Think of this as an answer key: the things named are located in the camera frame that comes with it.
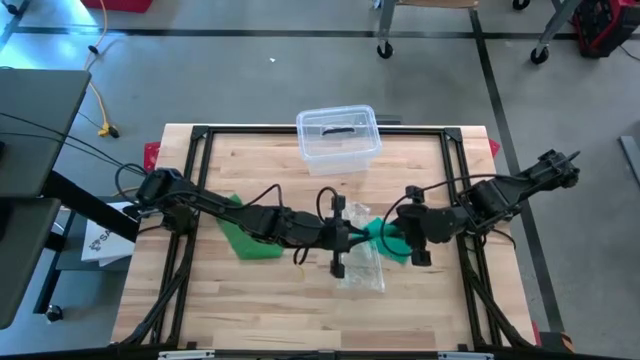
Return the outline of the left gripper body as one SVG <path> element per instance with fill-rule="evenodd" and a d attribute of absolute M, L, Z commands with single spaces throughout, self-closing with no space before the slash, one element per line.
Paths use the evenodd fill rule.
<path fill-rule="evenodd" d="M 337 279 L 345 276 L 345 266 L 341 261 L 341 254 L 349 251 L 349 227 L 342 217 L 346 206 L 346 198 L 334 193 L 331 199 L 333 216 L 325 219 L 326 245 L 333 251 L 330 262 L 330 273 Z"/>

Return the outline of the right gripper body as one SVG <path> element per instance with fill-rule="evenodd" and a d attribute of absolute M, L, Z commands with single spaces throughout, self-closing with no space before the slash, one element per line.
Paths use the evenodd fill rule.
<path fill-rule="evenodd" d="M 443 243 L 451 238 L 453 215 L 450 208 L 429 208 L 424 204 L 424 195 L 417 186 L 405 188 L 411 203 L 403 206 L 403 230 L 405 240 L 411 248 L 411 263 L 414 266 L 430 266 L 430 251 L 427 242 Z"/>

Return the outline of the teal elastic bandage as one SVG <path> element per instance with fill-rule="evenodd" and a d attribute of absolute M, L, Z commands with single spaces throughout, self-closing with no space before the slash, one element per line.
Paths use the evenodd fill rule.
<path fill-rule="evenodd" d="M 365 228 L 370 231 L 371 241 L 376 245 L 380 255 L 399 264 L 405 264 L 409 259 L 411 248 L 404 240 L 391 237 L 391 233 L 399 230 L 392 224 L 382 225 L 382 219 L 376 217 Z"/>

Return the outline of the clear plastic bag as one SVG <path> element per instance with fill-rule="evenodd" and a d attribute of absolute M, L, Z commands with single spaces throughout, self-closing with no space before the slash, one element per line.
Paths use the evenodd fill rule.
<path fill-rule="evenodd" d="M 370 216 L 369 207 L 351 202 L 346 204 L 343 217 L 360 229 L 364 229 L 370 221 L 375 219 Z M 351 239 L 361 236 L 366 235 L 352 235 Z M 341 260 L 345 266 L 345 276 L 338 282 L 339 289 L 385 292 L 380 254 L 371 240 L 356 244 L 348 253 L 341 256 Z"/>

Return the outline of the green elastic bandage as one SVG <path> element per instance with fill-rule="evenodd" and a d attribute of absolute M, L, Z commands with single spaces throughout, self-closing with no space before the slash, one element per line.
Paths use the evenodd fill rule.
<path fill-rule="evenodd" d="M 242 231 L 238 225 L 220 218 L 217 218 L 216 222 L 240 260 L 276 259 L 283 255 L 282 247 L 260 243 Z"/>

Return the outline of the clear plastic storage box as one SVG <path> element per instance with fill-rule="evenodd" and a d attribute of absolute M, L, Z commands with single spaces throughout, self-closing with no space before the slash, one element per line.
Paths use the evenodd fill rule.
<path fill-rule="evenodd" d="M 328 127 L 353 127 L 354 134 L 321 136 Z M 366 171 L 382 149 L 376 115 L 369 105 L 305 110 L 296 117 L 299 152 L 312 176 Z"/>

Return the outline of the black box orange corner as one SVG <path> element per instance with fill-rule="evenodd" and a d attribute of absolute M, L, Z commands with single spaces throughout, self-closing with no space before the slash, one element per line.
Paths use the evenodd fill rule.
<path fill-rule="evenodd" d="M 539 347 L 549 351 L 562 353 L 575 352 L 572 339 L 564 332 L 539 332 L 537 343 Z"/>

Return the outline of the grey metal bar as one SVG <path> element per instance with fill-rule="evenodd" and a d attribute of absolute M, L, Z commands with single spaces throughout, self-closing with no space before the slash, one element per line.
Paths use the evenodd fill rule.
<path fill-rule="evenodd" d="M 618 142 L 629 164 L 631 172 L 640 188 L 640 146 L 633 136 L 623 135 L 618 138 Z"/>

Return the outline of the white printed carton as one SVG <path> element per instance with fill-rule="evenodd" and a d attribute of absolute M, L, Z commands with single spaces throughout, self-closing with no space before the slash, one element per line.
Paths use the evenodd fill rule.
<path fill-rule="evenodd" d="M 81 261 L 105 267 L 134 252 L 133 242 L 98 225 L 92 220 L 86 223 Z"/>

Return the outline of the grey desk top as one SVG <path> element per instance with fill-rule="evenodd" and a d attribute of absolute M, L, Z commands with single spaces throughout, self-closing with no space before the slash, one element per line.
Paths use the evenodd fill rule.
<path fill-rule="evenodd" d="M 0 197 L 37 197 L 84 99 L 83 70 L 0 69 Z"/>

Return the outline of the grey desk panel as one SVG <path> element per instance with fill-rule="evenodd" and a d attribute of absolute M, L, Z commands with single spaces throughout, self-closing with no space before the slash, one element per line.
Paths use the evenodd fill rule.
<path fill-rule="evenodd" d="M 52 232 L 60 206 L 50 198 L 0 200 L 0 330 L 13 322 L 42 250 L 64 247 Z"/>

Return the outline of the red bin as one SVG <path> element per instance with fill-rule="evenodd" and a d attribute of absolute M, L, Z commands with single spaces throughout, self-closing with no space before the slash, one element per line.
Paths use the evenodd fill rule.
<path fill-rule="evenodd" d="M 87 8 L 95 8 L 112 11 L 145 13 L 154 0 L 80 0 Z"/>

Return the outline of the silver aluminium bracket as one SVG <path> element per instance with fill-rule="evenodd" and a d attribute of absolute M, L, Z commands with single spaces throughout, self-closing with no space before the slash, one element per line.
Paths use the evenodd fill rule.
<path fill-rule="evenodd" d="M 157 360 L 209 360 L 215 359 L 214 350 L 176 350 L 163 351 L 158 354 Z"/>
<path fill-rule="evenodd" d="M 495 360 L 491 353 L 443 351 L 437 353 L 437 360 Z"/>

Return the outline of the black aluminium table frame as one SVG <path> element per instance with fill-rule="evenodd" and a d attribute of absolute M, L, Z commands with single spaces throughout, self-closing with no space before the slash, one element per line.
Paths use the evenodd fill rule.
<path fill-rule="evenodd" d="M 206 186 L 243 199 L 279 201 L 326 211 L 328 187 L 383 215 L 407 185 L 426 187 L 433 207 L 444 207 L 448 168 L 443 152 L 465 158 L 472 174 L 491 173 L 482 126 L 406 126 L 382 130 L 382 150 L 365 172 L 315 177 L 299 152 L 293 126 L 217 127 Z M 449 137 L 447 146 L 440 142 Z M 385 292 L 338 288 L 331 256 L 310 252 L 296 267 L 290 252 L 278 259 L 236 258 L 215 219 L 203 216 L 188 283 L 181 343 L 215 350 L 453 350 L 470 344 L 469 314 L 454 243 L 431 247 L 429 267 L 384 260 Z"/>

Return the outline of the black desk leg frame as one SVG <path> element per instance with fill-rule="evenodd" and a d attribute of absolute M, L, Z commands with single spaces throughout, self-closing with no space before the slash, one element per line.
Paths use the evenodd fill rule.
<path fill-rule="evenodd" d="M 53 304 L 51 299 L 61 273 L 86 269 L 80 260 L 79 234 L 73 233 L 74 229 L 79 229 L 81 218 L 86 222 L 92 220 L 133 243 L 139 223 L 55 171 L 47 177 L 42 195 L 60 200 L 71 211 L 62 233 L 51 232 L 45 243 L 45 248 L 52 250 L 54 255 L 33 309 L 34 314 L 44 315 L 48 305 Z"/>

